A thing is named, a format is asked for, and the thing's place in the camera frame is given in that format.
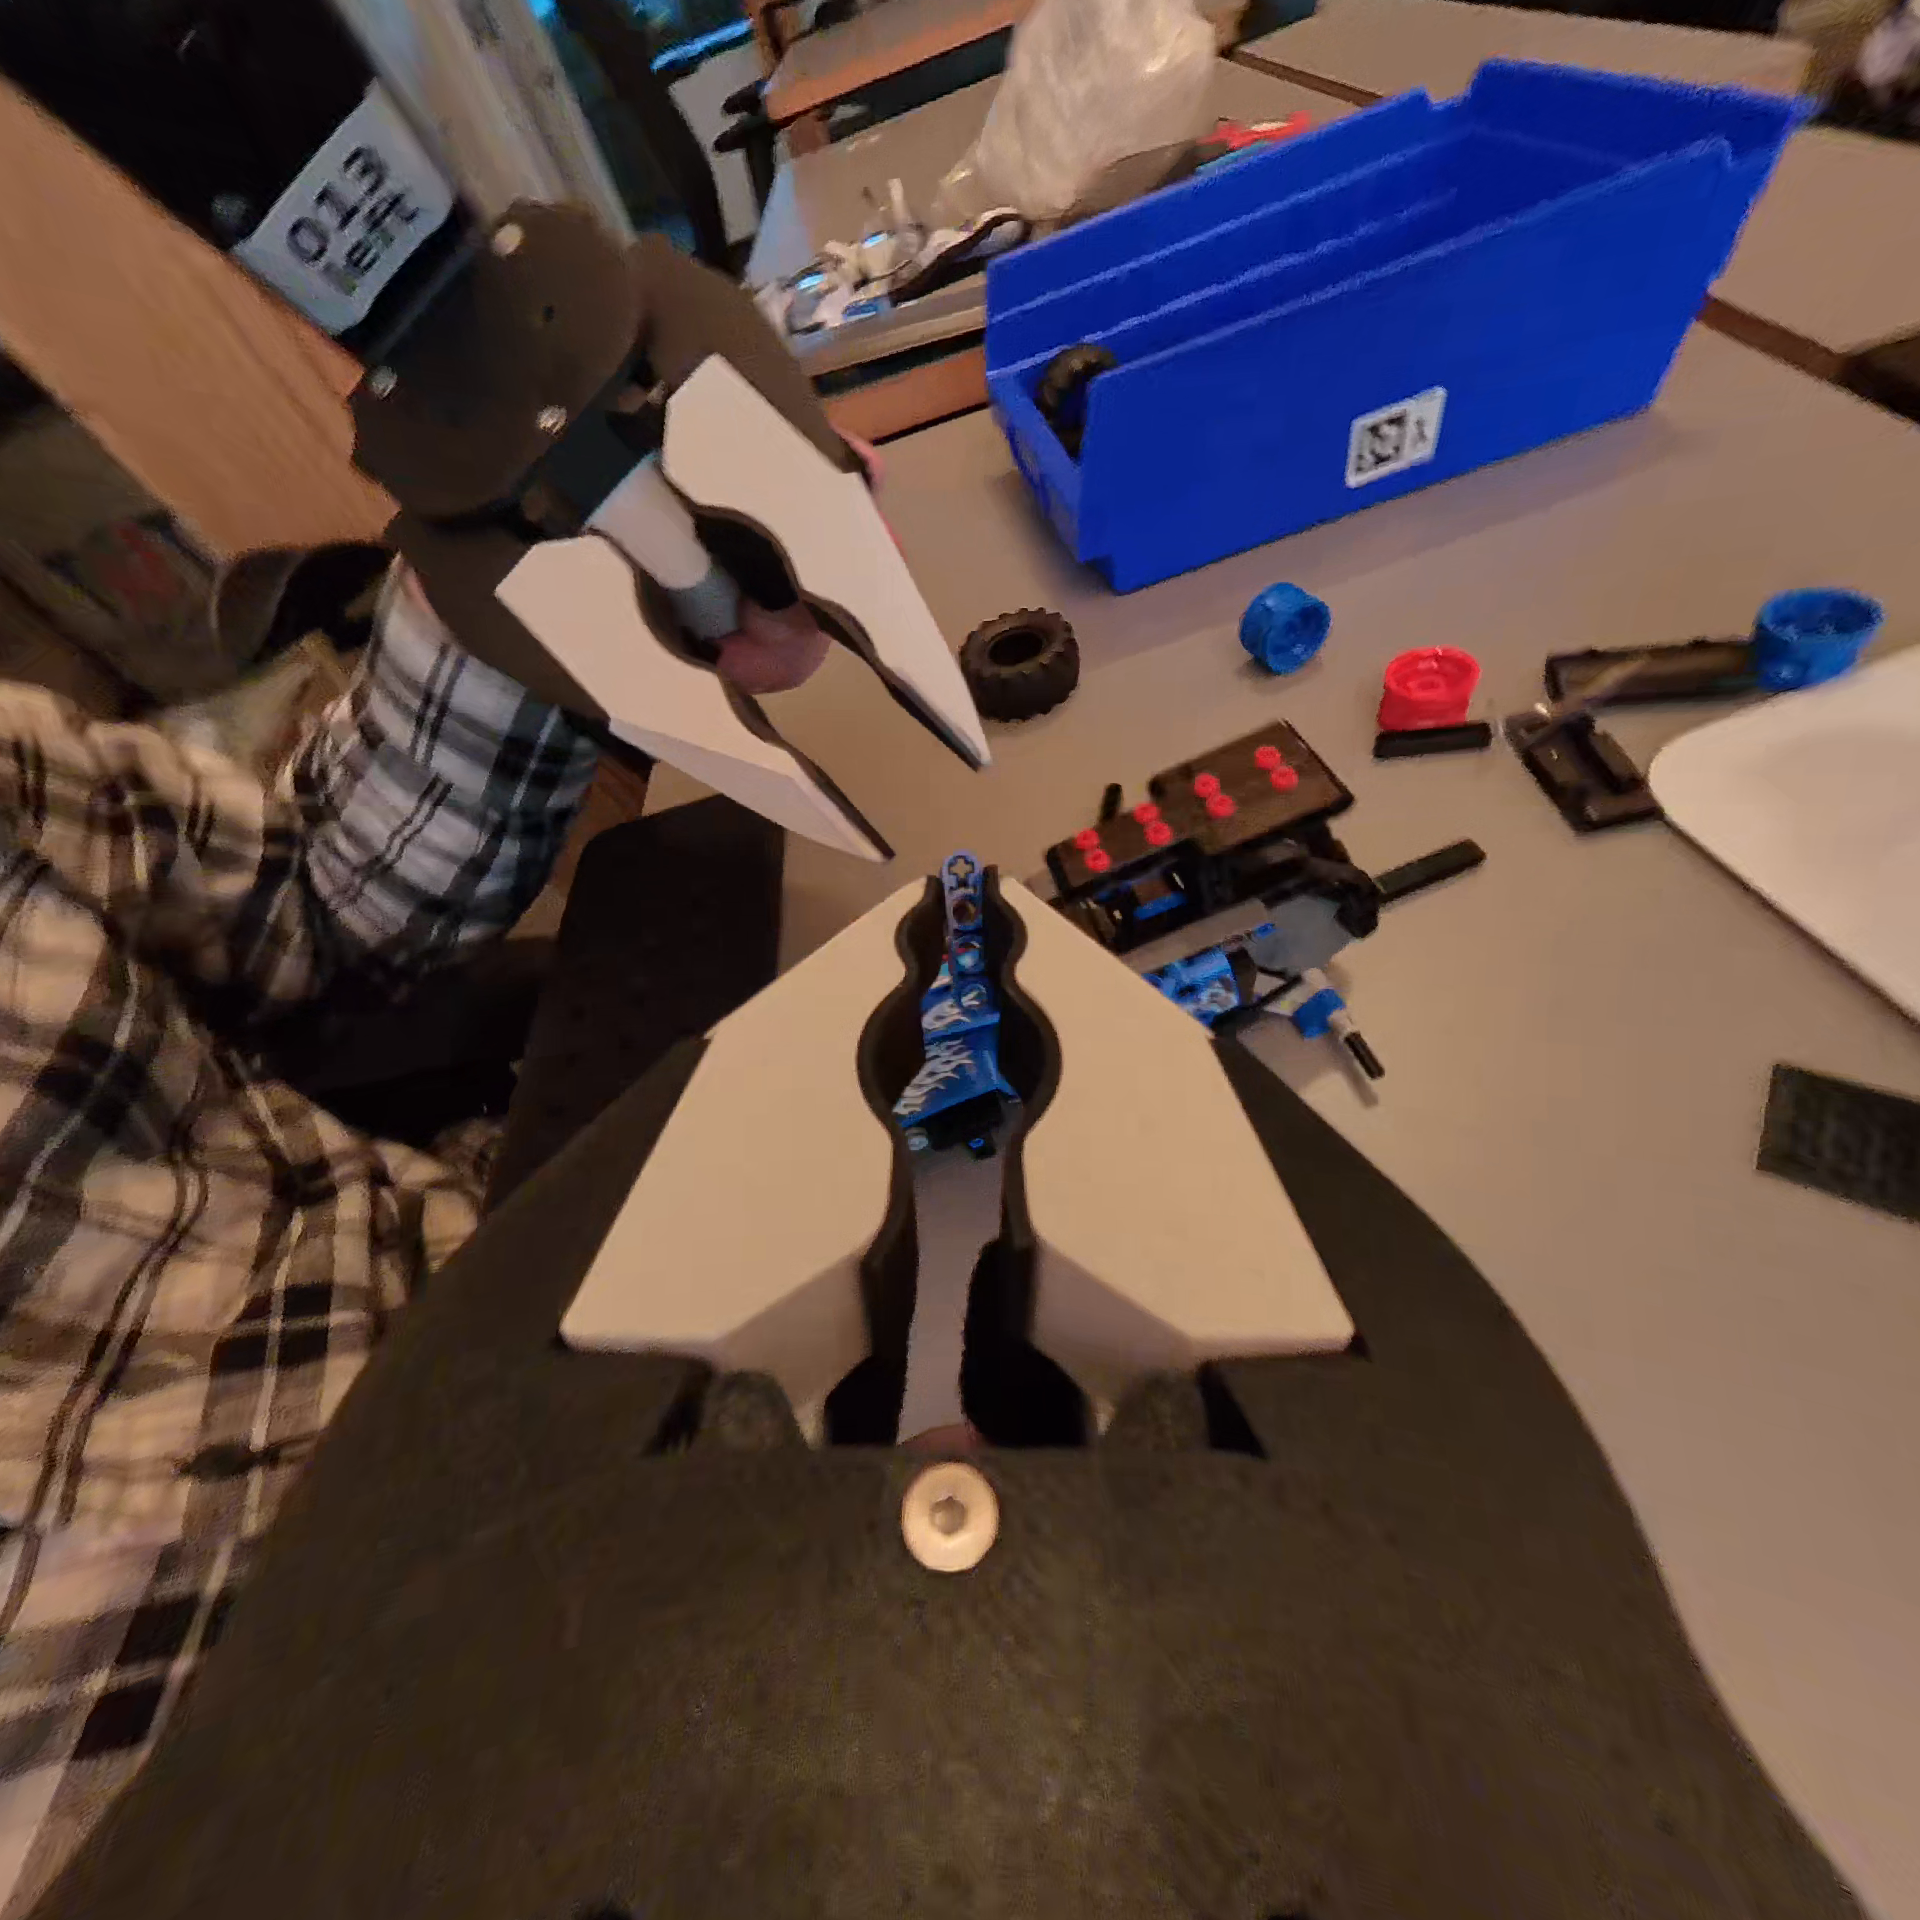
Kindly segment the blue wheel rim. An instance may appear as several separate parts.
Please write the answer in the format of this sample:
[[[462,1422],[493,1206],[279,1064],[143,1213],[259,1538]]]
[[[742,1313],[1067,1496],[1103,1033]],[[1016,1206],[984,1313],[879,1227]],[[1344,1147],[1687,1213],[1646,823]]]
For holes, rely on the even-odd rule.
[[[1267,677],[1305,672],[1330,653],[1330,630],[1336,630],[1330,600],[1289,581],[1262,584],[1237,620],[1245,660]]]
[[[1772,693],[1838,685],[1861,661],[1875,639],[1884,639],[1884,600],[1868,595],[1847,595],[1847,584],[1772,595],[1743,639],[1750,685]]]

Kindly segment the blue storage bin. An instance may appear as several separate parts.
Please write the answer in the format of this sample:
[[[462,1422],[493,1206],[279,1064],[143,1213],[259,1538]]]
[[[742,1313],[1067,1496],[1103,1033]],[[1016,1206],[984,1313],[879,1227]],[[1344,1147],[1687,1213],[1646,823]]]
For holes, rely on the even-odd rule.
[[[1140,595],[1639,416],[1809,94],[1491,59],[992,264],[984,387],[1067,560]],[[1038,414],[1103,342],[1083,456]]]

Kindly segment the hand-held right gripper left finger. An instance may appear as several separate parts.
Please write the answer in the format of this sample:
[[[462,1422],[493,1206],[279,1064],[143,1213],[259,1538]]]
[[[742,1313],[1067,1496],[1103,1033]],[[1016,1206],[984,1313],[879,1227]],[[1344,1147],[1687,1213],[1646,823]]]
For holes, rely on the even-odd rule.
[[[570,1351],[762,1370],[829,1446],[894,1446],[912,1329],[912,1176],[941,880],[924,879],[729,1013],[665,1112],[582,1294]]]

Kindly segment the red wheel rim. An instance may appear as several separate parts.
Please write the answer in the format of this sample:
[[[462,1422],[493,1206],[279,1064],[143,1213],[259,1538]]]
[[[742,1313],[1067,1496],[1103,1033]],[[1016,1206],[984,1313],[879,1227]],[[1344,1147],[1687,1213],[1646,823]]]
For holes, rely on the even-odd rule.
[[[1377,672],[1377,734],[1464,729],[1474,709],[1484,661],[1456,644],[1398,653]]]

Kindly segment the neighbouring grey table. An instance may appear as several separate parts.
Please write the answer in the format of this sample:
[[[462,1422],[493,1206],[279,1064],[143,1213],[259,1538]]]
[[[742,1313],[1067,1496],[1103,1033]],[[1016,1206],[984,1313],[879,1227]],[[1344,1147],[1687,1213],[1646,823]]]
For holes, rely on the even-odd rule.
[[[902,206],[925,220],[941,173],[973,150],[992,94],[1001,94],[1001,78],[982,78],[879,126],[859,126],[829,150],[779,163],[742,279],[762,292],[824,261],[824,245],[850,245],[879,229],[894,179],[902,179]],[[1207,120],[1283,120],[1283,114],[1305,114],[1319,126],[1344,114],[1344,102],[1330,93],[1289,86],[1254,59],[1208,66]],[[984,279],[969,279],[902,319],[792,342],[792,356],[805,358],[829,427],[880,444],[984,405],[982,319],[984,319]]]

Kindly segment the black frame piece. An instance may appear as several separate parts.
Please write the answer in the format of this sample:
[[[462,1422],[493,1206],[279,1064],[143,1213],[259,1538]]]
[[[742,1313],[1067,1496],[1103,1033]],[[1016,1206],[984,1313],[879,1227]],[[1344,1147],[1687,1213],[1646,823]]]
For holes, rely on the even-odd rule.
[[[1504,738],[1580,835],[1664,819],[1644,765],[1590,709],[1519,709],[1504,722]]]

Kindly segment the person's left hand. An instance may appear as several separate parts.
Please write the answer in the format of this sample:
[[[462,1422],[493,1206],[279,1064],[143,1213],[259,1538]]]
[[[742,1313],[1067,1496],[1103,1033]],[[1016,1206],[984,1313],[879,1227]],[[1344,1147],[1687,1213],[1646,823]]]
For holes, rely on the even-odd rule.
[[[737,630],[715,639],[715,672],[742,693],[784,693],[829,660],[829,630],[816,630],[811,603],[762,603],[742,600]]]

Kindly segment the grey desk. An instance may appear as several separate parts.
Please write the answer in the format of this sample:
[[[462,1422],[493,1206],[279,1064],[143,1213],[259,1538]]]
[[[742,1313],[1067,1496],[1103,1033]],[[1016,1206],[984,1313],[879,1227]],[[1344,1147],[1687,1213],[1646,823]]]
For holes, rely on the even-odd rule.
[[[946,628],[1067,615],[1083,688],[969,771],[850,661],[770,703],[894,844],[797,844],[779,961],[969,844],[1038,880],[1107,777],[1295,722],[1364,871],[1491,866],[1382,917],[1340,994],[1382,1081],[1262,1027],[1289,1077],[1509,1294],[1669,1573],[1718,1700],[1875,1915],[1912,1915],[1912,1227],[1750,1165],[1772,1064],[1912,1094],[1912,1027],[1669,823],[1580,835],[1509,745],[1374,763],[1377,672],[1464,644],[1513,718],[1584,644],[1743,630],[1856,584],[1912,644],[1912,427],[1693,328],[1644,416],[1224,568],[1107,595],[1031,518],[992,414],[880,444],[880,509]],[[1237,620],[1330,600],[1267,677]]]

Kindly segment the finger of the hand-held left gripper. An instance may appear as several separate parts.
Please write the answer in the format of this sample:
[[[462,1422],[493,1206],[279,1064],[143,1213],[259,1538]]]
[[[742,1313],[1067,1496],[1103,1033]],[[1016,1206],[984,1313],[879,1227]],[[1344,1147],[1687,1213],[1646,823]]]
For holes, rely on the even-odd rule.
[[[709,519],[762,534],[784,584],[973,771],[992,765],[957,660],[925,615],[861,466],[829,466],[737,358],[709,356],[665,399],[665,481]]]
[[[531,545],[493,581],[493,600],[584,688],[614,738],[824,850],[861,866],[894,856],[879,823],[779,738],[755,693],[668,644],[637,595],[637,568],[607,534]]]

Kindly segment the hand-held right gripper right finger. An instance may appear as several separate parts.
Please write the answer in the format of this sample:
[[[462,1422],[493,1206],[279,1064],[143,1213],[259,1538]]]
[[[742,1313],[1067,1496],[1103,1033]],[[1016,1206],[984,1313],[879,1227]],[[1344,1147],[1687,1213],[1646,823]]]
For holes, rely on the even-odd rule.
[[[1016,879],[984,879],[1001,1067],[1016,1094],[957,1404],[1001,1450],[1075,1450],[1148,1378],[1350,1346],[1215,1041]]]

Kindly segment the black beam with holes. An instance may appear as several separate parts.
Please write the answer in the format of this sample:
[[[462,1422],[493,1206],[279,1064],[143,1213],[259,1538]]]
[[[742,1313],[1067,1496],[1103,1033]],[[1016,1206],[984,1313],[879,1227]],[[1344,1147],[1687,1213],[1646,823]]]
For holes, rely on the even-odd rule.
[[[1757,688],[1743,639],[1672,639],[1543,660],[1553,709],[1734,703]]]

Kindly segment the black block with red pins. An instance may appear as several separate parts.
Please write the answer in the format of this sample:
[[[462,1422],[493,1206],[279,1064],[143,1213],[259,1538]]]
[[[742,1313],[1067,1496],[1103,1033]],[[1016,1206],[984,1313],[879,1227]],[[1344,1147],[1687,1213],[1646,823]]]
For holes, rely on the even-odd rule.
[[[1148,777],[1134,807],[1044,850],[1059,900],[1096,900],[1128,880],[1199,889],[1224,856],[1330,833],[1350,814],[1350,788],[1295,722],[1254,722]]]

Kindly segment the black rubber tyre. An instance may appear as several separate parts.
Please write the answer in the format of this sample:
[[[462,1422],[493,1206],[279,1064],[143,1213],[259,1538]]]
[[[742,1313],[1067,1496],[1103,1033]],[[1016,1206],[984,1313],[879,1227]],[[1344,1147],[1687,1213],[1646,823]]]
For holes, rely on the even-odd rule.
[[[1001,615],[969,630],[957,677],[984,722],[1038,722],[1083,685],[1083,653],[1061,615]]]
[[[1044,414],[1044,427],[1059,435],[1059,444],[1067,452],[1067,456],[1083,456],[1083,435],[1087,435],[1087,387],[1103,378],[1103,374],[1116,374],[1119,358],[1116,358],[1116,347],[1103,347],[1103,342],[1075,342],[1075,347],[1059,347],[1053,358],[1044,358],[1044,374],[1038,374],[1038,414]]]

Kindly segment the person's plaid shirt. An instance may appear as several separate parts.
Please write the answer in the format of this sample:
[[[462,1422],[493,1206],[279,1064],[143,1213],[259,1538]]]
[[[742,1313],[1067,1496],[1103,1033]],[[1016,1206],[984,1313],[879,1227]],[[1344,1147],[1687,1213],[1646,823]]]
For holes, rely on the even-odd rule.
[[[250,1064],[348,985],[293,777],[3,688],[3,1915],[86,1847],[230,1622],[281,1486],[470,1158]]]

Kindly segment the clear plastic bag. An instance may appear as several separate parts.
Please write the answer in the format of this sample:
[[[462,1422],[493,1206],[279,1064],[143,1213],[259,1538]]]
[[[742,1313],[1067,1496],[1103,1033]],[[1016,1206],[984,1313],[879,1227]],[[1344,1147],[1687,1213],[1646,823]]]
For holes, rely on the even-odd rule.
[[[941,220],[1061,220],[1107,165],[1207,126],[1215,28],[1191,0],[1038,0]]]

